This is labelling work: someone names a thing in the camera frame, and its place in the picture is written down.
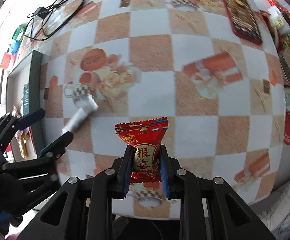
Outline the light blue snack packet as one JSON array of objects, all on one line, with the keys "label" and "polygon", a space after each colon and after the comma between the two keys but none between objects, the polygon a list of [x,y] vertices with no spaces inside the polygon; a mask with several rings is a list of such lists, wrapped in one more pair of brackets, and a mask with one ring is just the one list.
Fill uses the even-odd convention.
[{"label": "light blue snack packet", "polygon": [[23,87],[23,115],[27,115],[30,112],[29,108],[29,84],[25,84]]}]

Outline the silver grey snack packet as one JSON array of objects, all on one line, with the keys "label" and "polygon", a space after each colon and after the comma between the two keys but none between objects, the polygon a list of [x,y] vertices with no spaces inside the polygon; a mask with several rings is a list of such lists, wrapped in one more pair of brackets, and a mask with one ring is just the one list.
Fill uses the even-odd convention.
[{"label": "silver grey snack packet", "polygon": [[77,96],[74,98],[74,105],[78,110],[61,130],[63,134],[74,133],[92,112],[98,110],[97,102],[91,94]]}]

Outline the red gold chinese candy packet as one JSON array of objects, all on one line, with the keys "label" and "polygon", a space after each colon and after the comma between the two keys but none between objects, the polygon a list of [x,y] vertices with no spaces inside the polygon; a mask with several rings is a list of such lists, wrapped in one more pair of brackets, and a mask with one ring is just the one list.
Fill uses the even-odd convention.
[{"label": "red gold chinese candy packet", "polygon": [[136,149],[132,183],[155,183],[161,180],[159,151],[168,126],[167,117],[115,125],[115,132],[121,140]]}]

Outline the white tray with green rim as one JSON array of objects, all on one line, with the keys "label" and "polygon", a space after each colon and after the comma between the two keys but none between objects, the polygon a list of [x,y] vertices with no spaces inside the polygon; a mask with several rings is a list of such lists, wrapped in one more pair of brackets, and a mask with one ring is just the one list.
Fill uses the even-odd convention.
[{"label": "white tray with green rim", "polygon": [[[10,71],[6,86],[6,111],[16,110],[16,115],[31,114],[40,106],[40,77],[43,55],[32,51]],[[31,140],[27,142],[27,152],[22,154],[22,147],[17,138],[11,141],[15,161],[33,159],[45,147],[42,122],[37,121],[29,127]]]}]

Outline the black power adapter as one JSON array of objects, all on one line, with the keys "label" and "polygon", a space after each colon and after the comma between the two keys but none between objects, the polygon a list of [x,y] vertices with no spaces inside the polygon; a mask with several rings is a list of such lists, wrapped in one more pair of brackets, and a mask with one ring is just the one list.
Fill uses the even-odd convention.
[{"label": "black power adapter", "polygon": [[39,17],[42,20],[45,19],[49,14],[48,9],[45,7],[38,7],[37,10],[32,14],[33,17]]}]

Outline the red cased smartphone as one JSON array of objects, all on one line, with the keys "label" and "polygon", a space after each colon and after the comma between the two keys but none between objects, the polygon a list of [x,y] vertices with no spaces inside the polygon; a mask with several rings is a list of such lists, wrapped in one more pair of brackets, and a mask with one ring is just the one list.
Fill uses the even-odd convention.
[{"label": "red cased smartphone", "polygon": [[247,0],[223,0],[233,33],[239,38],[261,45],[262,38],[253,10]]}]

